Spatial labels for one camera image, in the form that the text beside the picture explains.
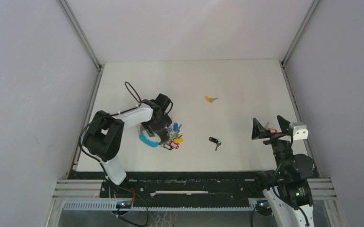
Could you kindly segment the red tagged key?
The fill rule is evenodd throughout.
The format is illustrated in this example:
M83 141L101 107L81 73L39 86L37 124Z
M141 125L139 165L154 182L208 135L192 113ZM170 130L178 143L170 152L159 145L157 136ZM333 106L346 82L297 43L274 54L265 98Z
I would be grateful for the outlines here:
M274 129L274 128L270 128L270 127L269 127L269 122L267 122L267 123L266 123L265 128L266 128L267 130L269 130L271 134L276 134L276 133L278 133L278 130L277 130L277 129Z
M168 144L173 149L178 149L179 148L179 144L178 143L175 143L174 141L170 141Z

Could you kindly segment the blue tagged key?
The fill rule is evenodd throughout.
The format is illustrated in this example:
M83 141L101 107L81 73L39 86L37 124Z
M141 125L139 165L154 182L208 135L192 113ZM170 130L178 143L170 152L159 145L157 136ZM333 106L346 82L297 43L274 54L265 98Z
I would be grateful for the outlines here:
M177 130L178 130L178 128L179 128L179 124L178 124L177 122L175 122L175 123L173 124L173 131L177 131Z

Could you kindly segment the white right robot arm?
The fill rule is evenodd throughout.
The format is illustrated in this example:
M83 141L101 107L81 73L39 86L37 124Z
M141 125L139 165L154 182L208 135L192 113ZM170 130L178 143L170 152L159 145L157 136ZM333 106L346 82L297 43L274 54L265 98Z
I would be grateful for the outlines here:
M268 210L279 227L312 227L313 198L308 179L314 173L314 161L306 154L294 154L293 143L308 138L307 126L277 116L281 131L264 127L253 118L252 140L263 140L272 147L275 170L257 173L255 192L265 197Z

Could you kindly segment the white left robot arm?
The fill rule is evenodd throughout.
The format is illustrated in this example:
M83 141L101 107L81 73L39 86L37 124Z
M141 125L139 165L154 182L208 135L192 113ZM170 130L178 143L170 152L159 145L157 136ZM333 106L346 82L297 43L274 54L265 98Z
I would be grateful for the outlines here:
M116 196L124 197L130 189L124 181L126 172L117 158L124 130L141 125L148 136L157 135L158 144L163 145L169 140L167 129L172 120L167 109L172 107L171 99L159 94L156 99L141 100L135 107L117 113L98 111L82 129L78 141L81 151L99 163L106 178L112 182L111 191Z

